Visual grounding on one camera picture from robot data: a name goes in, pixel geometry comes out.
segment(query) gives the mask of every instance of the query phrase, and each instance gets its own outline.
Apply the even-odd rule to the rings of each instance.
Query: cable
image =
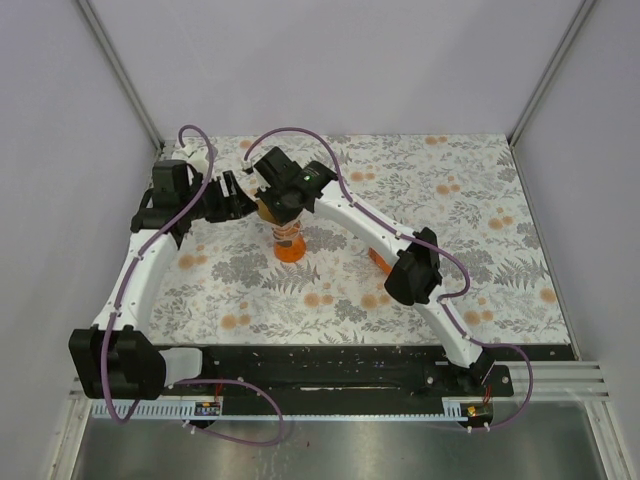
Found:
[[[109,353],[109,342],[111,340],[111,334],[113,333],[113,327],[116,323],[116,319],[118,318],[118,316],[121,315],[120,307],[122,306],[122,299],[127,290],[127,285],[131,280],[131,277],[133,275],[133,272],[136,266],[138,265],[140,260],[144,258],[144,254],[149,249],[149,247],[151,247],[151,245],[153,245],[153,243],[158,238],[160,238],[161,235],[164,235],[166,232],[169,231],[171,227],[173,227],[178,221],[180,221],[180,219],[184,217],[189,210],[191,210],[191,208],[198,202],[198,200],[200,200],[200,197],[202,197],[204,191],[207,188],[207,185],[209,184],[209,181],[211,180],[211,177],[213,176],[213,162],[216,156],[218,155],[218,151],[215,149],[213,145],[211,145],[211,141],[209,140],[209,137],[207,137],[207,134],[204,133],[204,131],[202,131],[199,127],[196,127],[195,125],[185,125],[178,132],[178,141],[180,142],[180,145],[183,148],[185,147],[185,143],[182,136],[185,130],[195,130],[198,133],[198,135],[200,135],[204,140],[204,143],[206,144],[207,150],[208,150],[207,154],[209,156],[209,166],[207,169],[207,173],[204,177],[202,185],[200,185],[200,188],[198,189],[196,194],[193,196],[193,198],[189,201],[189,203],[187,203],[187,205],[182,210],[180,210],[175,217],[169,220],[160,230],[158,230],[155,234],[153,234],[151,238],[149,238],[149,240],[147,240],[142,245],[142,247],[140,247],[140,249],[138,250],[138,256],[133,260],[131,260],[129,267],[127,268],[127,271],[125,272],[122,278],[120,287],[118,287],[118,291],[116,292],[116,298],[114,299],[114,302],[113,302],[113,307],[115,310],[111,312],[111,314],[109,315],[109,322],[107,323],[107,328],[105,329],[104,337],[102,339],[102,346],[100,348],[100,381],[102,383],[102,394],[104,396],[104,401],[107,406],[107,410],[109,411],[109,416],[116,423],[119,423],[119,424],[124,424],[129,421],[129,419],[133,415],[133,412],[135,411],[139,403],[139,400],[136,400],[135,402],[133,402],[131,407],[129,407],[127,414],[123,418],[121,418],[118,415],[118,412],[116,412],[115,406],[113,405],[113,398],[111,396],[111,387],[109,386],[109,371],[108,371],[108,361],[107,361],[107,357]]]
[[[278,404],[276,403],[276,401],[273,398],[271,398],[264,390],[260,389],[259,387],[256,387],[255,385],[252,385],[251,383],[242,382],[240,380],[222,380],[222,379],[213,379],[213,378],[211,379],[210,378],[192,378],[189,380],[181,380],[179,382],[176,382],[176,385],[196,385],[196,384],[203,384],[203,383],[214,384],[214,385],[239,385],[241,387],[245,387],[250,390],[253,390],[258,395],[261,395],[262,397],[264,397],[265,400],[271,404],[271,406],[276,412],[276,415],[278,416],[278,434],[271,440],[267,440],[264,442],[254,442],[252,440],[244,440],[242,438],[230,437],[229,435],[213,432],[211,430],[205,430],[203,428],[197,428],[197,427],[193,427],[193,428],[195,428],[201,433],[205,433],[212,437],[221,438],[222,440],[228,440],[234,443],[239,443],[240,445],[247,445],[249,447],[270,447],[270,446],[279,444],[283,440],[284,417],[282,416],[282,411],[280,410],[280,407],[278,407]]]
[[[284,132],[303,133],[305,135],[309,135],[310,137],[315,138],[316,140],[318,140],[318,142],[320,142],[320,144],[329,153],[329,157],[331,157],[331,160],[333,161],[333,166],[336,169],[336,174],[338,175],[338,183],[340,184],[340,190],[342,191],[342,194],[344,195],[345,199],[347,199],[349,201],[349,203],[352,204],[355,208],[360,210],[368,218],[370,218],[371,220],[376,222],[378,225],[380,225],[382,228],[387,230],[389,233],[391,233],[393,235],[397,235],[399,238],[402,238],[403,240],[407,240],[409,242],[417,243],[418,245],[426,247],[429,250],[432,250],[432,251],[442,255],[446,259],[448,259],[451,262],[453,262],[456,265],[456,267],[458,267],[460,269],[460,271],[462,272],[462,276],[464,277],[464,287],[462,288],[462,290],[460,290],[459,292],[445,293],[443,295],[440,295],[438,297],[437,301],[438,301],[438,303],[440,303],[442,305],[445,313],[449,317],[449,320],[451,320],[451,323],[456,328],[456,330],[458,330],[458,332],[460,332],[460,335],[462,335],[462,337],[467,339],[469,342],[473,343],[474,345],[478,345],[479,347],[488,348],[488,349],[505,348],[505,347],[506,348],[510,348],[510,349],[516,351],[522,357],[522,359],[524,360],[525,364],[527,365],[527,370],[529,372],[529,387],[528,387],[525,399],[524,399],[522,405],[520,406],[520,408],[516,411],[516,413],[514,413],[508,419],[503,420],[502,422],[498,422],[495,425],[492,425],[491,428],[495,429],[495,428],[501,428],[501,427],[507,426],[511,422],[513,422],[516,418],[518,418],[522,414],[522,412],[525,410],[527,405],[529,404],[529,401],[531,400],[531,395],[533,394],[533,368],[531,367],[531,361],[529,360],[529,357],[527,356],[527,354],[520,347],[518,347],[517,345],[512,345],[512,344],[508,344],[508,343],[494,343],[494,344],[492,344],[492,343],[481,342],[479,340],[476,340],[474,338],[469,337],[468,333],[458,323],[458,321],[456,320],[455,316],[453,315],[451,310],[449,310],[449,307],[446,305],[445,300],[448,299],[448,298],[461,297],[462,295],[467,293],[469,291],[469,288],[471,287],[471,277],[469,276],[469,271],[465,268],[465,266],[462,264],[462,262],[460,260],[458,260],[456,257],[454,257],[453,255],[451,255],[449,252],[447,252],[445,250],[442,250],[441,248],[439,248],[439,247],[437,247],[435,245],[427,243],[424,240],[420,240],[419,238],[412,237],[411,235],[406,235],[404,233],[397,232],[396,229],[393,228],[393,226],[389,225],[384,220],[378,218],[375,214],[371,213],[369,210],[367,210],[365,207],[363,207],[357,201],[355,201],[353,199],[353,197],[351,196],[351,194],[349,193],[349,190],[347,189],[347,185],[346,185],[346,183],[344,181],[344,176],[342,175],[342,170],[340,169],[340,162],[338,161],[338,157],[336,156],[335,152],[333,151],[331,146],[320,135],[318,135],[315,132],[312,132],[311,130],[307,130],[306,128],[300,128],[300,127],[282,127],[282,128],[276,128],[274,130],[270,130],[267,133],[265,133],[265,134],[261,135],[260,137],[258,137],[258,139],[255,140],[251,144],[251,146],[247,149],[247,151],[244,154],[244,161],[245,162],[248,161],[249,155],[254,150],[254,148],[256,146],[258,146],[266,138],[268,138],[268,137],[270,137],[272,135],[275,135],[277,133],[284,133]]]

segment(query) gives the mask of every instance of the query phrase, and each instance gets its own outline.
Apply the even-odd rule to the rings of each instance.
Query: purple cable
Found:
[[[209,378],[193,378],[190,380],[181,380],[176,382],[176,385],[200,385],[200,384],[221,384],[221,385],[239,385],[241,387],[249,388],[256,392],[257,394],[263,396],[267,402],[271,404],[273,409],[278,416],[278,434],[272,438],[271,440],[267,440],[265,442],[254,442],[252,440],[244,440],[242,438],[230,437],[229,435],[225,435],[223,433],[213,432],[210,430],[205,430],[203,428],[197,428],[199,432],[206,433],[207,435],[211,435],[212,437],[221,438],[222,440],[228,440],[229,442],[239,443],[240,445],[247,445],[249,447],[271,447],[273,445],[279,444],[284,438],[284,418],[282,416],[282,411],[278,404],[275,402],[273,398],[271,398],[264,390],[256,387],[247,382],[241,382],[240,380],[218,380],[218,379],[209,379]]]
[[[109,371],[108,371],[108,361],[107,361],[107,357],[109,353],[109,341],[111,340],[111,333],[113,332],[113,327],[119,315],[118,310],[120,310],[120,307],[122,306],[122,298],[124,297],[124,294],[127,290],[127,285],[131,280],[133,271],[138,265],[138,262],[142,260],[144,253],[149,249],[149,247],[151,247],[151,245],[153,245],[153,243],[158,238],[160,238],[161,235],[166,233],[173,225],[176,224],[176,222],[178,222],[182,217],[184,217],[189,210],[191,210],[191,208],[197,203],[197,201],[200,199],[200,197],[204,193],[209,181],[211,180],[211,177],[213,176],[213,162],[216,158],[216,155],[218,154],[218,151],[215,149],[213,145],[211,145],[211,142],[209,141],[209,137],[207,137],[207,134],[204,133],[204,131],[202,131],[199,127],[196,127],[195,125],[185,125],[178,132],[178,140],[180,142],[180,145],[183,148],[185,144],[184,144],[184,140],[182,139],[182,136],[185,130],[189,130],[189,129],[195,130],[198,133],[198,135],[202,137],[205,144],[207,145],[207,151],[209,155],[209,168],[207,169],[207,173],[204,176],[202,185],[200,186],[196,194],[193,196],[191,201],[182,210],[180,210],[176,214],[176,216],[173,217],[166,225],[164,225],[160,230],[158,230],[154,235],[152,235],[151,238],[149,238],[149,240],[147,240],[144,243],[144,245],[142,245],[142,247],[140,247],[140,250],[138,250],[138,257],[134,258],[131,261],[131,264],[129,264],[129,268],[127,268],[127,271],[125,272],[124,277],[122,278],[122,282],[120,283],[120,287],[118,288],[118,291],[116,293],[116,298],[113,302],[114,303],[113,308],[115,309],[115,311],[111,313],[111,315],[109,316],[109,322],[107,323],[107,328],[104,332],[104,338],[102,339],[102,347],[100,348],[100,381],[102,382],[102,394],[104,396],[105,404],[107,405],[107,410],[109,411],[109,416],[116,423],[119,423],[119,424],[127,423],[131,418],[131,416],[133,415],[133,412],[135,411],[136,407],[138,406],[138,400],[136,400],[135,402],[133,402],[131,407],[129,407],[129,411],[124,416],[124,418],[120,418],[120,416],[118,416],[118,412],[116,412],[116,409],[113,405],[111,388],[109,386]]]
[[[360,210],[368,218],[370,218],[371,220],[376,222],[378,225],[380,225],[382,228],[384,228],[385,230],[387,230],[391,234],[396,235],[396,229],[393,228],[393,226],[389,225],[384,220],[378,218],[375,214],[371,213],[365,207],[360,205],[357,201],[354,201],[353,197],[349,193],[349,190],[347,189],[347,185],[346,185],[346,183],[344,181],[344,176],[342,175],[342,170],[340,169],[340,162],[338,162],[338,157],[336,156],[335,152],[333,151],[331,146],[325,141],[324,138],[322,138],[317,133],[312,132],[311,130],[307,130],[306,128],[300,128],[300,127],[282,127],[282,128],[276,128],[274,130],[270,130],[267,133],[265,133],[265,134],[261,135],[260,137],[258,137],[258,139],[251,144],[251,146],[247,149],[247,151],[244,154],[244,160],[247,161],[249,159],[249,155],[251,155],[251,152],[253,151],[253,149],[256,146],[258,146],[263,140],[265,140],[266,138],[268,138],[268,137],[270,137],[272,135],[275,135],[277,133],[284,133],[284,132],[287,132],[287,133],[288,132],[303,133],[305,135],[309,135],[309,136],[315,138],[316,140],[318,140],[318,142],[320,142],[322,144],[322,146],[325,148],[325,150],[329,153],[329,157],[331,157],[331,160],[333,161],[333,166],[336,169],[336,174],[338,175],[338,183],[340,184],[340,190],[342,191],[342,194],[344,195],[344,197],[349,201],[349,203],[351,203],[354,207],[356,207],[358,210]],[[426,247],[429,250],[432,250],[432,251],[442,255],[446,259],[452,261],[456,265],[456,267],[458,267],[460,269],[460,271],[462,272],[462,275],[464,277],[464,288],[462,290],[460,290],[459,292],[445,293],[443,295],[440,295],[438,297],[437,301],[438,301],[438,303],[440,303],[442,305],[445,313],[449,317],[449,320],[451,320],[451,323],[456,328],[456,330],[458,330],[458,332],[460,332],[460,334],[463,336],[463,338],[467,338],[471,343],[473,343],[474,345],[478,345],[479,347],[484,347],[484,348],[506,347],[506,348],[510,348],[510,349],[516,351],[522,357],[522,359],[524,360],[525,364],[527,365],[527,370],[529,372],[529,388],[527,389],[527,394],[525,396],[525,399],[524,399],[522,405],[516,411],[516,413],[514,413],[511,417],[509,417],[506,420],[503,420],[502,422],[498,422],[497,424],[491,426],[491,428],[492,429],[501,428],[501,427],[504,427],[506,425],[509,425],[511,422],[513,422],[516,418],[518,418],[522,414],[522,412],[525,410],[525,408],[529,404],[529,401],[531,400],[531,395],[533,394],[533,368],[531,367],[531,361],[529,360],[529,357],[517,345],[513,345],[513,344],[510,344],[510,343],[495,343],[495,344],[484,343],[484,342],[481,342],[479,340],[475,340],[473,338],[470,338],[468,336],[467,332],[465,332],[464,328],[462,328],[462,326],[458,323],[458,321],[456,320],[456,318],[453,315],[453,313],[451,312],[451,310],[449,310],[449,307],[446,305],[445,302],[443,302],[443,300],[445,300],[447,298],[461,297],[462,295],[464,295],[465,293],[467,293],[469,291],[469,288],[471,287],[471,277],[469,276],[469,271],[465,268],[465,266],[462,264],[462,262],[460,260],[458,260],[456,257],[451,255],[449,252],[447,252],[445,250],[442,250],[441,248],[439,248],[439,247],[437,247],[435,245],[427,243],[424,240],[420,240],[418,238],[412,237],[411,235],[406,235],[406,234],[402,233],[399,236],[403,240],[407,240],[409,242],[417,243],[418,245]]]

